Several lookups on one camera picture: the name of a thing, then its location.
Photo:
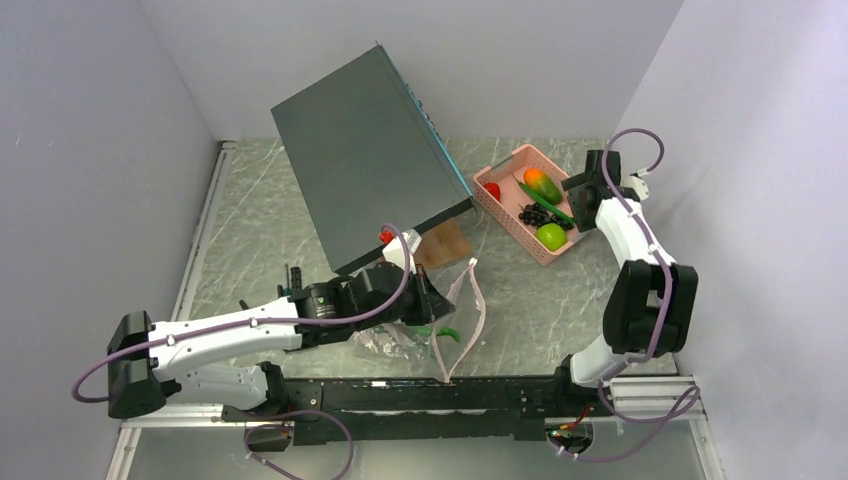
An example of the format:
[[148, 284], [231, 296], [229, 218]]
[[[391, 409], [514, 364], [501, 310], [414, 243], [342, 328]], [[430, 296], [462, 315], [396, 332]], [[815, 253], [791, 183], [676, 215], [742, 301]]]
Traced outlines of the long green chili pepper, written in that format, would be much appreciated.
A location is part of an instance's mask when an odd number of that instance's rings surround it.
[[402, 331], [415, 341], [425, 342], [431, 336], [448, 337], [456, 343], [461, 342], [460, 334], [450, 327], [437, 327], [431, 325], [408, 326], [402, 325]]

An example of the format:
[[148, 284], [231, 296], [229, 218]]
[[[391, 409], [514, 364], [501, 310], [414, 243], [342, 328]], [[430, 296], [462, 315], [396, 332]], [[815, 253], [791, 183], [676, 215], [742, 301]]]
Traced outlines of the clear zip top bag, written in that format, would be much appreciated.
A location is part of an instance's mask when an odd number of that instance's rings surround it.
[[487, 302], [478, 282], [473, 257], [450, 285], [445, 297], [456, 310], [430, 324], [434, 328], [450, 327], [461, 337], [456, 343], [448, 337], [431, 336], [425, 342], [415, 341], [402, 331], [400, 321], [383, 324], [353, 335], [359, 353], [379, 355], [394, 360], [406, 360], [412, 370], [449, 384], [460, 370], [475, 345], [481, 340], [487, 320]]

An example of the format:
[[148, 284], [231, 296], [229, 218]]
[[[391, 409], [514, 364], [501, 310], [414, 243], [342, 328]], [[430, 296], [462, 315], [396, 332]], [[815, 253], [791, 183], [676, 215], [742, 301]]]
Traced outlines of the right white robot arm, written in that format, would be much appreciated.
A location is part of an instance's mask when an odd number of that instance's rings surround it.
[[569, 376], [551, 388], [557, 411], [574, 415], [590, 399], [588, 387], [631, 363], [677, 353], [690, 330], [698, 274], [661, 246], [644, 218], [648, 195], [638, 176], [622, 176], [616, 151], [590, 150], [585, 167], [562, 183], [576, 228], [600, 231], [620, 267], [602, 316], [601, 334], [568, 360]]

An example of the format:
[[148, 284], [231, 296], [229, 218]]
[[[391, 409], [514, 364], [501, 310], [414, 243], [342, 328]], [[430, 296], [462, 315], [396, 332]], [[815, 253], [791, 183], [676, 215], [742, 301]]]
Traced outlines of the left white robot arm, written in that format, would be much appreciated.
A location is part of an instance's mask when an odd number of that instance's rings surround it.
[[218, 403], [272, 420], [297, 405], [279, 366], [228, 360], [267, 350], [295, 352], [345, 342], [355, 333], [401, 322], [428, 326], [454, 304], [416, 265], [380, 262], [355, 276], [310, 284], [262, 306], [183, 323], [125, 315], [107, 352], [108, 415], [130, 419], [173, 404]]

